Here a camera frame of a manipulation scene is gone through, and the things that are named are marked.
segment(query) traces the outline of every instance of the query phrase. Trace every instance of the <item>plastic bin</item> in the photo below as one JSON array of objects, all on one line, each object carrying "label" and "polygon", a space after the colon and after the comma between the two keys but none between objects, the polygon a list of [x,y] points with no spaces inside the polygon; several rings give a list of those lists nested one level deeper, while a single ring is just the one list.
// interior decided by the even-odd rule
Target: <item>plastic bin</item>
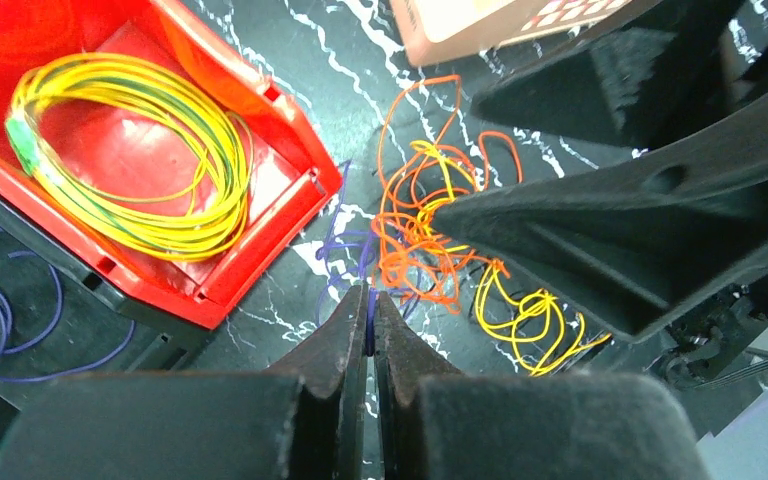
[{"label": "plastic bin", "polygon": [[[190,263],[137,253],[77,221],[24,174],[4,131],[13,89],[27,70],[81,51],[155,62],[246,120],[256,145],[250,220],[232,249]],[[74,172],[119,194],[174,191],[189,183],[196,165],[166,129],[89,102],[55,107],[42,130]],[[0,0],[0,197],[125,295],[217,327],[340,184],[334,163],[292,99],[176,0]],[[208,201],[210,192],[201,193],[201,201]],[[171,213],[185,207],[171,202],[163,208]]]}]

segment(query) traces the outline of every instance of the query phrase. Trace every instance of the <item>black cable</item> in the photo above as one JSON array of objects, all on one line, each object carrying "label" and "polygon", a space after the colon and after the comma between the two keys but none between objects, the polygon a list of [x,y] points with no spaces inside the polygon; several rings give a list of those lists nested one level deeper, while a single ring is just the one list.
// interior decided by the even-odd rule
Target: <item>black cable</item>
[{"label": "black cable", "polygon": [[739,382],[740,380],[744,380],[749,377],[758,375],[759,373],[766,372],[767,370],[768,370],[768,360],[764,360],[754,365],[750,365],[748,367],[741,368],[740,370],[731,372],[728,375],[723,375],[722,377],[715,378],[707,382],[702,382],[690,387],[682,388],[682,390],[717,388],[725,385],[731,385],[732,383]]}]

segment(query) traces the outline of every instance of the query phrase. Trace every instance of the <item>wire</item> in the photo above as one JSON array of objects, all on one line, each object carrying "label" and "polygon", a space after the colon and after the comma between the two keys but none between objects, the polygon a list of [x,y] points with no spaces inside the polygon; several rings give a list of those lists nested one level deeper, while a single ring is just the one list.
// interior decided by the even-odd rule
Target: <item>wire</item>
[{"label": "wire", "polygon": [[366,342],[364,353],[367,357],[375,355],[375,306],[378,303],[378,292],[374,287],[369,288],[369,298],[366,302]]},{"label": "wire", "polygon": [[[401,100],[410,92],[421,87],[453,83],[455,85],[455,105],[446,123],[441,128],[434,142],[416,140],[411,142],[415,154],[405,164],[385,176],[384,145],[390,123]],[[484,274],[476,289],[475,301],[471,311],[481,328],[492,338],[508,342],[512,346],[517,362],[532,376],[551,373],[574,356],[610,340],[608,334],[595,340],[585,341],[586,322],[580,313],[576,315],[579,323],[575,340],[568,348],[561,348],[567,331],[566,321],[557,298],[544,289],[515,300],[500,280],[500,274],[510,277],[504,263],[495,258],[480,255],[468,245],[458,244],[452,239],[435,232],[431,228],[434,212],[443,205],[455,201],[460,195],[468,195],[486,190],[488,178],[480,179],[479,168],[469,156],[461,150],[442,144],[449,127],[460,110],[461,80],[457,75],[427,79],[404,90],[393,102],[387,114],[384,128],[378,142],[377,174],[384,189],[378,215],[372,222],[372,230],[380,238],[378,266],[381,271],[381,283],[389,288],[411,292],[417,299],[443,305],[451,313],[460,311],[459,275],[470,265],[471,276],[476,270],[484,268]],[[517,183],[524,179],[522,164],[516,145],[509,136],[497,131],[486,131],[478,137],[478,147],[483,161],[481,172],[490,173],[490,161],[486,149],[488,139],[501,140],[509,150],[517,172]],[[428,192],[419,179],[426,172],[442,174],[443,188]],[[419,272],[424,278],[430,278],[432,287],[428,290],[411,280],[411,272]],[[515,314],[510,321],[492,324],[485,319],[487,298],[495,290],[510,306],[515,307]],[[521,327],[532,318],[543,318],[542,331],[531,337],[520,334]],[[557,336],[550,337],[551,326],[557,322]],[[529,363],[520,351],[522,344],[536,344],[550,340],[551,346],[544,350],[543,357]]]},{"label": "wire", "polygon": [[[338,290],[348,290],[348,288],[351,286],[350,278],[354,277],[361,281],[370,281],[370,275],[368,273],[368,269],[375,265],[376,262],[376,256],[374,253],[374,244],[378,240],[378,237],[372,232],[370,229],[366,229],[364,231],[343,231],[343,232],[336,232],[336,225],[337,225],[337,216],[340,214],[340,211],[342,211],[343,205],[345,204],[345,197],[346,197],[346,186],[348,184],[348,178],[349,178],[349,172],[351,168],[351,161],[344,162],[341,166],[343,167],[343,185],[340,187],[340,190],[337,192],[336,195],[336,204],[334,207],[334,215],[331,217],[331,222],[328,227],[328,231],[325,234],[325,237],[323,239],[322,247],[320,247],[315,254],[315,258],[317,260],[321,260],[324,264],[325,271],[328,273],[328,281],[325,284],[325,287],[322,289],[322,291],[319,294],[319,298],[316,301],[316,307],[314,310],[314,319],[317,326],[320,326],[322,324],[321,321],[321,311],[322,311],[322,304],[325,300],[325,296],[328,294],[331,288],[337,288]],[[360,249],[357,266],[356,267],[349,267],[344,269],[342,272],[336,271],[332,268],[332,264],[330,263],[331,254],[334,251],[337,250],[357,250]],[[389,293],[391,296],[401,298],[404,300],[402,304],[402,317],[405,319],[408,319],[411,314],[416,309],[416,306],[418,304],[418,298],[411,295],[406,295],[406,292],[404,290],[399,289],[387,289],[387,293]],[[372,305],[374,305],[376,295],[378,290],[374,288],[374,285],[372,288],[370,288],[369,292],[369,299]],[[372,335],[374,334],[374,329],[372,327],[372,317],[367,318],[367,340],[372,340]],[[367,352],[371,352],[374,348],[374,345],[372,343],[367,343]]]},{"label": "wire", "polygon": [[[142,115],[169,128],[198,158],[186,188],[153,198],[101,191],[70,172],[38,124],[51,106],[88,100]],[[26,173],[65,212],[134,250],[170,261],[197,261],[223,252],[242,236],[248,221],[251,168],[234,126],[248,126],[225,114],[206,94],[179,75],[145,60],[114,53],[80,53],[27,72],[13,94],[6,122],[11,146]],[[212,183],[209,205],[197,205],[202,181]],[[190,197],[186,212],[148,213],[148,204]]]},{"label": "wire", "polygon": [[704,388],[723,387],[723,386],[731,385],[741,380],[745,380],[747,378],[753,377],[755,375],[758,375],[759,373],[766,372],[767,370],[768,370],[768,360],[764,360],[762,362],[758,362],[748,367],[735,370],[734,372],[731,372],[728,375],[723,375],[722,377],[715,378],[713,380],[697,383],[695,385],[688,386],[688,387],[678,387],[678,388],[680,390],[696,390],[696,389],[704,389]]},{"label": "wire", "polygon": [[[9,254],[8,257],[9,258],[22,258],[22,257],[38,258],[36,257],[35,254],[29,251],[13,252]],[[51,334],[51,332],[57,327],[58,323],[60,322],[60,319],[63,314],[63,285],[61,284],[60,279],[57,276],[57,272],[56,270],[54,270],[54,267],[52,267],[51,265],[48,265],[48,269],[49,269],[49,273],[51,274],[52,280],[54,281],[55,290],[57,292],[54,313],[52,314],[51,320],[49,321],[48,325],[39,334],[37,334],[35,337],[31,338],[30,340],[20,345],[16,345],[13,347],[7,346],[10,343],[10,334],[13,331],[13,324],[15,319],[14,319],[13,311],[10,307],[10,304],[7,301],[7,298],[0,291],[0,327],[1,327],[0,359],[5,355],[19,354],[19,353],[28,351],[33,347],[39,345]],[[128,343],[130,343],[131,339],[133,338],[135,330],[136,330],[136,323],[132,321],[128,334],[126,335],[123,342],[119,344],[119,346],[117,346],[114,350],[112,350],[110,353],[108,353],[101,359],[96,360],[87,365],[83,365],[80,367],[76,367],[76,368],[72,368],[72,369],[64,370],[60,372],[55,372],[47,375],[37,376],[37,377],[16,378],[16,377],[5,377],[0,375],[0,381],[9,382],[9,383],[43,382],[43,381],[51,380],[53,378],[61,377],[64,375],[85,372],[88,370],[95,369],[107,363],[113,357],[118,355],[122,350],[124,350],[125,347],[127,347]]]}]

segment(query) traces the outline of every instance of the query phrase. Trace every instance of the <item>orange wire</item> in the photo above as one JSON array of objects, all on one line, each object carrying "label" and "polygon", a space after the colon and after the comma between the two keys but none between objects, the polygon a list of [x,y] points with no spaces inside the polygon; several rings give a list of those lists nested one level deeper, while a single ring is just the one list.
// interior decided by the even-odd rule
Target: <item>orange wire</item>
[{"label": "orange wire", "polygon": [[[423,142],[412,144],[417,150],[416,153],[389,178],[385,178],[384,146],[397,107],[408,94],[420,87],[447,83],[455,84],[455,105],[434,143],[425,150],[416,147]],[[434,232],[431,228],[434,211],[452,202],[456,196],[480,192],[487,188],[490,161],[485,143],[488,138],[498,138],[506,142],[517,170],[517,182],[523,180],[516,145],[504,133],[487,131],[478,137],[484,167],[484,185],[479,185],[478,169],[468,155],[456,147],[441,144],[446,132],[454,123],[460,106],[461,79],[458,75],[423,80],[396,97],[387,113],[378,140],[378,178],[384,188],[384,195],[378,215],[372,222],[372,231],[381,238],[378,263],[381,283],[388,288],[408,289],[421,300],[444,305],[452,313],[460,310],[458,271],[473,261],[490,264],[493,260],[478,255],[469,246],[457,245],[445,235]],[[431,169],[444,171],[447,186],[431,193],[422,193],[420,174]],[[450,172],[465,181],[468,186],[453,185],[448,177]],[[430,285],[423,282],[420,286],[410,279],[410,275],[417,271],[423,274],[426,282],[430,280]]]}]

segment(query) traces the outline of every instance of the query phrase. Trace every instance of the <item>black marble surface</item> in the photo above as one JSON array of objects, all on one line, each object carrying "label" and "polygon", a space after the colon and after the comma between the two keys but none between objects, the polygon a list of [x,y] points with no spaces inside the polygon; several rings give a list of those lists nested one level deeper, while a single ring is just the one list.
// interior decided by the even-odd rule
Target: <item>black marble surface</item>
[{"label": "black marble surface", "polygon": [[[364,228],[377,210],[381,195],[374,176],[377,138],[391,102],[404,88],[423,78],[461,75],[464,111],[445,141],[477,157],[478,134],[495,126],[466,113],[472,95],[500,75],[540,57],[579,33],[563,33],[439,66],[412,68],[407,63],[386,0],[184,1],[243,57],[263,73],[272,75],[285,93],[295,97],[336,163],[353,162],[346,178],[346,203],[340,211],[335,211],[334,202],[329,204],[276,260],[217,331],[212,343],[195,359],[191,368],[198,370],[260,370],[314,330],[316,297],[327,279],[326,265],[315,260],[314,252],[322,245],[332,215],[337,215],[339,232],[346,228]],[[758,51],[768,42],[768,0],[749,2],[730,23],[729,32],[737,52],[747,64],[757,58]],[[406,151],[411,140],[433,138],[445,122],[453,99],[451,87],[432,87],[420,90],[400,107],[393,124],[395,141],[388,146],[389,166],[395,168],[402,164],[399,148]],[[642,153],[527,129],[501,130],[517,142],[527,181],[575,175],[633,161]],[[500,159],[498,171],[490,174],[491,181],[510,182],[512,172],[504,166],[506,154],[492,149],[490,154]],[[40,265],[20,267],[3,261],[2,257],[11,248],[18,246],[6,242],[0,247],[0,286],[11,297],[19,318],[20,336],[28,337],[47,320],[47,313],[41,312],[47,312],[51,306],[51,300],[44,295],[51,290],[50,279]],[[352,255],[335,255],[327,268],[341,271],[356,261]],[[29,280],[24,283],[14,276],[20,268],[28,273]],[[33,272],[37,272],[35,280],[30,276]],[[471,301],[474,287],[474,281],[467,282],[464,293],[467,302]],[[79,289],[67,285],[66,295],[64,322],[52,337],[21,358],[10,359],[2,371],[27,375],[80,365],[112,349],[127,332],[126,320],[104,310]],[[333,309],[335,298],[338,298],[336,292],[329,295],[323,318]],[[422,305],[409,319],[409,324],[435,350],[467,373],[522,373],[507,347],[490,339],[464,315],[451,315],[442,307]],[[132,345],[105,368],[126,365],[152,338],[152,332],[138,328]],[[629,350],[624,345],[615,348]],[[627,365],[640,370],[647,361],[640,359]],[[367,424],[374,427],[377,397],[373,387],[370,378]],[[0,394],[21,407],[40,388],[40,385],[0,385]],[[363,478],[380,475],[376,437],[371,427],[365,439]]]}]

